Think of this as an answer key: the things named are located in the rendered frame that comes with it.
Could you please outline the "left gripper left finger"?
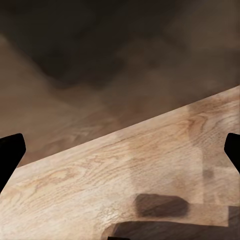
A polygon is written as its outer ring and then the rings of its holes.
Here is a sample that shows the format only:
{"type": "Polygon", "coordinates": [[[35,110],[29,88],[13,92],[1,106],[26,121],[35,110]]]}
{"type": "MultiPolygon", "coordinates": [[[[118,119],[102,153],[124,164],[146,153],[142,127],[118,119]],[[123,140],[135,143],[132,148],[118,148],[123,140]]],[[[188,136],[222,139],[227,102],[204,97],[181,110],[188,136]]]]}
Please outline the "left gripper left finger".
{"type": "Polygon", "coordinates": [[[21,133],[0,138],[0,193],[26,152],[21,133]]]}

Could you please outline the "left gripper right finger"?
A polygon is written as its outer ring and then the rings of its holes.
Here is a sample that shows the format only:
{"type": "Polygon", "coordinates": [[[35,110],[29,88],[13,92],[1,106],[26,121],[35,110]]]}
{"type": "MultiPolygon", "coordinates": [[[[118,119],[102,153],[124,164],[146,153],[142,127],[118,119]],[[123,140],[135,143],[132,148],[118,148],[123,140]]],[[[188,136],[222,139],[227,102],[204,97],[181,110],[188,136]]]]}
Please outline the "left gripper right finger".
{"type": "Polygon", "coordinates": [[[240,135],[229,133],[227,135],[224,151],[240,173],[240,135]]]}

